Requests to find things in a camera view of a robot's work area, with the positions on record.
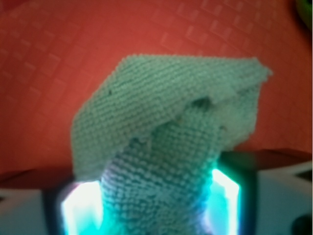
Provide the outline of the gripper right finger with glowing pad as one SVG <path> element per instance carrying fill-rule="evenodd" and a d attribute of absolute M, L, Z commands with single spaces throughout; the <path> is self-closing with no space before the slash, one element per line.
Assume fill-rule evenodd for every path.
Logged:
<path fill-rule="evenodd" d="M 313 158 L 292 149 L 225 152 L 213 169 L 206 226 L 213 235 L 310 235 Z"/>

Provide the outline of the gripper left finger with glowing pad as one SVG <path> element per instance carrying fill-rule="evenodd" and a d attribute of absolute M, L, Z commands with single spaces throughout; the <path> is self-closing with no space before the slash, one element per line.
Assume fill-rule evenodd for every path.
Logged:
<path fill-rule="evenodd" d="M 2 235 L 100 235 L 102 222 L 97 181 L 50 190 L 0 190 Z"/>

